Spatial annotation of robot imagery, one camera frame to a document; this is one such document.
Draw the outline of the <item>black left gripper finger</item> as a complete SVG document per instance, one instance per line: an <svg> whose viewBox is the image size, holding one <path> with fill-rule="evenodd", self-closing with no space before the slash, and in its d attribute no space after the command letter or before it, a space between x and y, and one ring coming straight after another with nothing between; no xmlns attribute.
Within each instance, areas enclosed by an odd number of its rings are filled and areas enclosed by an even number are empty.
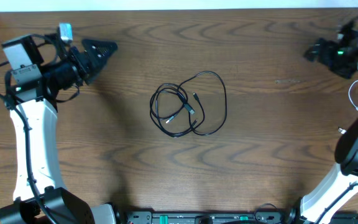
<svg viewBox="0 0 358 224"><path fill-rule="evenodd" d="M93 83L98 77L101 70L107 64L109 58L113 55L114 52L107 52L105 54L98 54L90 52L88 58L90 60L89 72L88 72L88 83Z"/></svg>
<svg viewBox="0 0 358 224"><path fill-rule="evenodd" d="M117 43L112 41L83 39L81 43L88 55L95 59L108 59L118 49Z"/></svg>

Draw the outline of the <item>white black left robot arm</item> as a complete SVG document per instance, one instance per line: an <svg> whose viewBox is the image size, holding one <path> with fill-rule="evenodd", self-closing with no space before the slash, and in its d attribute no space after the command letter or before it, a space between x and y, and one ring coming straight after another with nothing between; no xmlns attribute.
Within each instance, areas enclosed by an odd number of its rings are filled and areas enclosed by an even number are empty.
<svg viewBox="0 0 358 224"><path fill-rule="evenodd" d="M58 160L56 127L58 93L89 85L117 50L113 41L82 40L84 51L71 46L71 36L43 36L55 48L45 63L35 35L9 40L2 49L11 65L5 76L5 105L16 132L17 180L13 203L0 209L1 223L116 223L113 206L90 207L70 193Z"/></svg>

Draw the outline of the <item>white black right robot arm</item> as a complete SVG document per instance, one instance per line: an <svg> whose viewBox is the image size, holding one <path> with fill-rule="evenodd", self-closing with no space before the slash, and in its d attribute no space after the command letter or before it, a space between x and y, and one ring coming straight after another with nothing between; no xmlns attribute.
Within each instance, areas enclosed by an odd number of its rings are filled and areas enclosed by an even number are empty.
<svg viewBox="0 0 358 224"><path fill-rule="evenodd" d="M345 79L358 72L358 18L343 25L337 40L318 39L304 54ZM319 185L298 199L287 223L329 223L334 214L358 193L358 118L342 132L334 152L335 163Z"/></svg>

